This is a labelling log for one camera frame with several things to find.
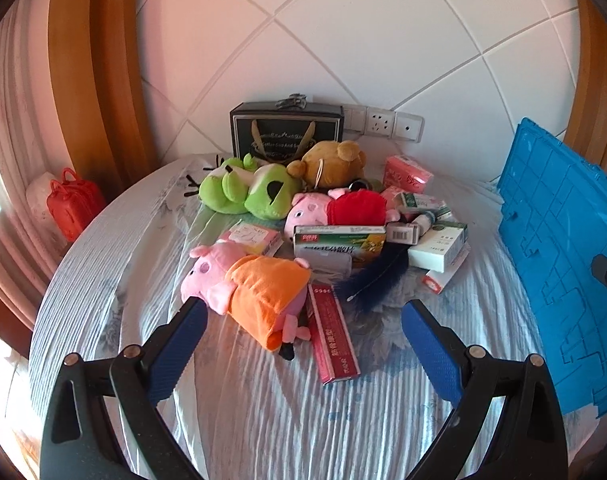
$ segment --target dark blue feather duster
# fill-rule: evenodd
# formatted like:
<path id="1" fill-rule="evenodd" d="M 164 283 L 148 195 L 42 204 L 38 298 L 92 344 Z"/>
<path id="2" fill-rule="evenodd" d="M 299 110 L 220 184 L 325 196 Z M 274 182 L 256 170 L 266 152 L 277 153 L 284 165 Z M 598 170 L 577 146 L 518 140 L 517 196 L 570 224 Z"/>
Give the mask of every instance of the dark blue feather duster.
<path id="1" fill-rule="evenodd" d="M 381 254 L 356 274 L 334 285 L 337 297 L 370 312 L 408 270 L 408 246 L 383 244 Z"/>

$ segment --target frog's head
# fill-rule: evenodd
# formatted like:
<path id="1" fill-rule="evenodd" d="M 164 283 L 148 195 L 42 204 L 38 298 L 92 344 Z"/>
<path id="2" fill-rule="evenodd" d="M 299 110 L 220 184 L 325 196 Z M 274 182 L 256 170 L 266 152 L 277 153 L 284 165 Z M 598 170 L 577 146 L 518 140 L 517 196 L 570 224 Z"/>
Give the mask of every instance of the frog's head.
<path id="1" fill-rule="evenodd" d="M 291 177 L 285 166 L 268 164 L 254 173 L 244 205 L 257 218 L 280 220 L 288 216 L 299 190 L 299 180 Z"/>

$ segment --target screw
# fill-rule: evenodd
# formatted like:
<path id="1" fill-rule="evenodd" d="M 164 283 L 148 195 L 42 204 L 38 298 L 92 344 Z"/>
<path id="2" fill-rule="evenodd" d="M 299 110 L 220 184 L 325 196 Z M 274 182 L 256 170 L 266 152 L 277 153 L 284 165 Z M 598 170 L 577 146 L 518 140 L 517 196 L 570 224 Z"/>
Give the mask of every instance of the screw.
<path id="1" fill-rule="evenodd" d="M 470 347 L 470 355 L 475 359 L 481 359 L 486 356 L 486 349 L 483 346 L 474 345 Z"/>
<path id="2" fill-rule="evenodd" d="M 133 359 L 142 352 L 142 348 L 139 345 L 129 345 L 124 348 L 124 357 L 126 359 Z"/>
<path id="3" fill-rule="evenodd" d="M 79 361 L 79 354 L 73 352 L 71 354 L 68 354 L 66 357 L 64 357 L 64 364 L 66 366 L 72 366 L 77 364 L 77 362 Z"/>
<path id="4" fill-rule="evenodd" d="M 532 354 L 530 356 L 530 362 L 535 366 L 543 366 L 543 357 L 539 354 Z"/>

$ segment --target red mini suitcase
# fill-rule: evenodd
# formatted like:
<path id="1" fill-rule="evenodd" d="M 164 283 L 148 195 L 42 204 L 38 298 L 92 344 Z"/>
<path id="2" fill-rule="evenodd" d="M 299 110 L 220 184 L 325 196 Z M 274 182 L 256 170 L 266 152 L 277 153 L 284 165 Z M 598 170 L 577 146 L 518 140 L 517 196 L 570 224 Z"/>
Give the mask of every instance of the red mini suitcase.
<path id="1" fill-rule="evenodd" d="M 66 180 L 66 174 L 72 180 Z M 70 168 L 64 169 L 61 182 L 50 181 L 50 189 L 46 205 L 69 242 L 74 242 L 106 206 L 97 184 L 80 179 Z"/>

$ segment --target wall outlet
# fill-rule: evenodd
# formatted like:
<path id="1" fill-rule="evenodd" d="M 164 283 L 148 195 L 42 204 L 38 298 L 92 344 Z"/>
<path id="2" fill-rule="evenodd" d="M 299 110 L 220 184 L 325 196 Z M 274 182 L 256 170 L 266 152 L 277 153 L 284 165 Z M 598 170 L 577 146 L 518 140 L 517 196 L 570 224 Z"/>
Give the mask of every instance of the wall outlet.
<path id="1" fill-rule="evenodd" d="M 365 125 L 365 106 L 342 105 L 344 108 L 344 130 L 363 133 Z"/>
<path id="2" fill-rule="evenodd" d="M 420 142 L 423 133 L 424 118 L 418 115 L 397 112 L 394 115 L 392 140 Z"/>
<path id="3" fill-rule="evenodd" d="M 383 108 L 373 108 L 369 106 L 365 115 L 366 135 L 390 137 L 392 135 L 392 125 L 394 124 L 394 112 L 384 110 Z"/>

